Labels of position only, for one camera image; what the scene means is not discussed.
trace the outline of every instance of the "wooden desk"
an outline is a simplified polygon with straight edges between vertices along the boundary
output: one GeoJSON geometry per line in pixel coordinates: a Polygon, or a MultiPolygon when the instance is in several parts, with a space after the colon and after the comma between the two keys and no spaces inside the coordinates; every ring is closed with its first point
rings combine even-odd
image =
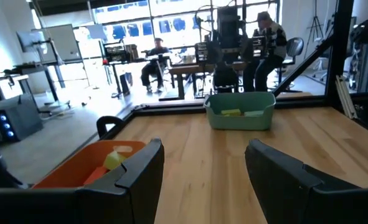
{"type": "Polygon", "coordinates": [[[244,158],[255,138],[368,187],[368,131],[332,108],[276,110],[270,131],[216,131],[205,114],[137,117],[116,139],[156,136],[165,148],[157,224],[267,223],[244,158]]]}
{"type": "MultiPolygon", "coordinates": [[[[28,75],[19,75],[19,76],[16,76],[16,77],[13,77],[12,79],[15,81],[15,82],[19,82],[21,80],[26,80],[28,79],[29,76],[28,75]]],[[[3,79],[0,79],[0,85],[3,85],[3,84],[8,84],[9,83],[9,80],[7,78],[3,78],[3,79]]]]}
{"type": "MultiPolygon", "coordinates": [[[[232,68],[236,71],[244,70],[246,67],[245,62],[237,62],[232,64],[232,68]]],[[[204,67],[198,65],[184,65],[184,66],[176,66],[169,69],[171,74],[178,75],[178,74],[188,74],[188,73],[200,73],[200,72],[213,72],[214,65],[206,65],[204,67]]]]}
{"type": "MultiPolygon", "coordinates": [[[[244,70],[246,67],[245,62],[237,62],[232,64],[232,68],[236,71],[244,70]]],[[[178,98],[180,100],[185,99],[185,91],[184,91],[184,82],[182,80],[182,74],[192,74],[192,73],[201,73],[201,72],[213,72],[214,65],[206,65],[205,67],[199,65],[184,65],[184,66],[176,66],[169,68],[169,72],[171,75],[177,75],[177,86],[178,86],[178,98]]]]}

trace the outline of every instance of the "ceiling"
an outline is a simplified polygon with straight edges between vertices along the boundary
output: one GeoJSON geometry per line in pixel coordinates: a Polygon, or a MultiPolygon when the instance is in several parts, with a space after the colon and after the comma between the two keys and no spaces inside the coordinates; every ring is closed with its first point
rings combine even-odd
{"type": "MultiPolygon", "coordinates": [[[[140,0],[89,0],[91,8],[113,6],[140,0]]],[[[87,0],[32,0],[31,8],[40,9],[43,16],[88,10],[87,0]]]]}

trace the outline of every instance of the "green plastic bin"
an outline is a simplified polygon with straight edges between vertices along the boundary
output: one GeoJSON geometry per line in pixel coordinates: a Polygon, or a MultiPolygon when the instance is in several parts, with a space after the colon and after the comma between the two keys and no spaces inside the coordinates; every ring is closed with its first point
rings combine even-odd
{"type": "Polygon", "coordinates": [[[275,96],[268,92],[219,93],[204,101],[207,119],[214,129],[261,131],[271,127],[275,96]],[[240,109],[252,116],[223,116],[221,111],[240,109]]]}

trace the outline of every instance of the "orange plastic bin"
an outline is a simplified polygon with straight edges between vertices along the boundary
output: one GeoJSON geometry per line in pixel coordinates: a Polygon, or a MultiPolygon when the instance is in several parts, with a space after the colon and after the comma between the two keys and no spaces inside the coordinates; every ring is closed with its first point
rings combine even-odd
{"type": "Polygon", "coordinates": [[[74,154],[70,159],[55,168],[33,189],[81,187],[92,172],[103,165],[107,155],[120,146],[128,146],[131,151],[118,151],[129,158],[145,147],[140,141],[98,141],[74,154]]]}

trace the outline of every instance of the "blue light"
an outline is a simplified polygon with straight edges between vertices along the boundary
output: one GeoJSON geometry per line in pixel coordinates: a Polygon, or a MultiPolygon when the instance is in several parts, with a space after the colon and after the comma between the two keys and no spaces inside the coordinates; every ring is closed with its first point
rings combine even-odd
{"type": "Polygon", "coordinates": [[[7,117],[2,114],[2,115],[0,115],[0,119],[1,119],[1,121],[6,121],[7,120],[7,117]]]}

